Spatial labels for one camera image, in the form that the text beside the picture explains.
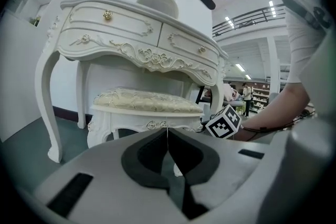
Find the black cable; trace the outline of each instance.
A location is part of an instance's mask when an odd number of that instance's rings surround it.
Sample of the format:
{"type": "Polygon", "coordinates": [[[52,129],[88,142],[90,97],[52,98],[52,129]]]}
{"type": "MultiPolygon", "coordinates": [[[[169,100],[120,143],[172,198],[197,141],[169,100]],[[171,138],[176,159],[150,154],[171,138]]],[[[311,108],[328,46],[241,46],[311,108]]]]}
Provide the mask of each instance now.
{"type": "Polygon", "coordinates": [[[246,142],[249,142],[252,140],[252,138],[254,138],[256,135],[258,134],[258,132],[256,132],[250,139],[246,140],[246,142]]]}
{"type": "Polygon", "coordinates": [[[299,120],[311,117],[312,115],[314,115],[314,113],[315,113],[315,111],[309,113],[309,115],[307,115],[307,116],[299,117],[298,119],[296,119],[296,120],[294,120],[294,121],[292,121],[288,124],[285,124],[283,126],[276,127],[276,128],[269,128],[268,129],[266,127],[262,127],[258,130],[258,129],[251,129],[251,128],[243,127],[243,130],[250,131],[250,132],[256,132],[256,133],[271,133],[271,132],[275,132],[275,131],[281,131],[282,129],[292,127],[294,125],[294,123],[299,121],[299,120]]]}

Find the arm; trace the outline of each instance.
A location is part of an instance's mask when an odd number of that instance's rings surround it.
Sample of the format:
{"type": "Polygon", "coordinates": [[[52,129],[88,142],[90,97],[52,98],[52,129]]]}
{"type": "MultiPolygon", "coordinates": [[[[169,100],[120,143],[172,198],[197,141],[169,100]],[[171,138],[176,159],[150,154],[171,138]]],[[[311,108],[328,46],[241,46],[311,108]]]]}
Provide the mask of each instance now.
{"type": "MultiPolygon", "coordinates": [[[[245,121],[242,125],[251,129],[261,127],[275,128],[290,123],[301,114],[309,103],[309,97],[301,83],[288,83],[283,91],[260,113],[245,121]]],[[[249,140],[255,133],[240,130],[234,140],[249,140]]],[[[265,134],[258,134],[257,139],[265,134]]]]}
{"type": "MultiPolygon", "coordinates": [[[[261,127],[274,128],[283,126],[300,115],[309,103],[309,97],[300,82],[299,74],[322,42],[324,32],[312,29],[290,12],[286,13],[286,24],[291,49],[288,82],[272,103],[242,124],[244,127],[260,129],[261,127]]],[[[234,135],[234,139],[246,141],[254,135],[255,133],[240,130],[234,135]]],[[[258,134],[253,139],[263,135],[265,134],[258,134]]]]}

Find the ceiling light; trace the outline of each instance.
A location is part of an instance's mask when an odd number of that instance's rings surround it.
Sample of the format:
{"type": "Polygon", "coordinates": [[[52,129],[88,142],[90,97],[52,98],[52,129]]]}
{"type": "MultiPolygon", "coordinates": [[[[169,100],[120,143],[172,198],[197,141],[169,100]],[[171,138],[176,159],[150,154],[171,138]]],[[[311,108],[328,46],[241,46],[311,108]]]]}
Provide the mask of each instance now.
{"type": "Polygon", "coordinates": [[[240,64],[237,63],[236,67],[238,67],[241,72],[245,72],[245,69],[240,64]]]}

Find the white sleeve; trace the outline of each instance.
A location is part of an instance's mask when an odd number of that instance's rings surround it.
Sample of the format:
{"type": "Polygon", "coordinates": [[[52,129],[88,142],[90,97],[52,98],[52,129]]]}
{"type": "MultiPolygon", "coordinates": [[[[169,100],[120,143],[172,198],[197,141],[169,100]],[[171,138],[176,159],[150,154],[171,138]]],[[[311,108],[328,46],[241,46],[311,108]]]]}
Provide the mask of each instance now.
{"type": "Polygon", "coordinates": [[[300,83],[299,75],[321,44],[325,32],[313,29],[289,10],[286,10],[286,24],[291,55],[287,82],[300,83]]]}

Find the curved table leg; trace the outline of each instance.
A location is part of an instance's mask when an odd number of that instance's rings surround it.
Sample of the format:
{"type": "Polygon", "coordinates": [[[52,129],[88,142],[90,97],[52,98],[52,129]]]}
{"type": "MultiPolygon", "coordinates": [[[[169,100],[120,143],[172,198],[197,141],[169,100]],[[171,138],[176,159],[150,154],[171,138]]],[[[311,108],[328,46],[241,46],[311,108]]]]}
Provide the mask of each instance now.
{"type": "Polygon", "coordinates": [[[85,85],[86,78],[90,68],[90,62],[79,61],[76,74],[76,99],[78,109],[78,127],[84,129],[86,126],[85,120],[85,85]]]}
{"type": "Polygon", "coordinates": [[[106,142],[111,134],[111,113],[104,111],[95,111],[92,120],[88,124],[88,147],[106,142]]]}
{"type": "Polygon", "coordinates": [[[41,112],[44,124],[47,127],[51,148],[48,156],[54,162],[59,163],[62,159],[62,144],[60,141],[58,127],[53,105],[50,97],[50,78],[55,64],[59,59],[59,52],[45,52],[37,62],[35,71],[35,94],[38,108],[41,112]]]}
{"type": "Polygon", "coordinates": [[[219,80],[218,83],[211,87],[212,104],[210,108],[211,115],[216,114],[223,107],[224,100],[224,83],[219,80]]]}

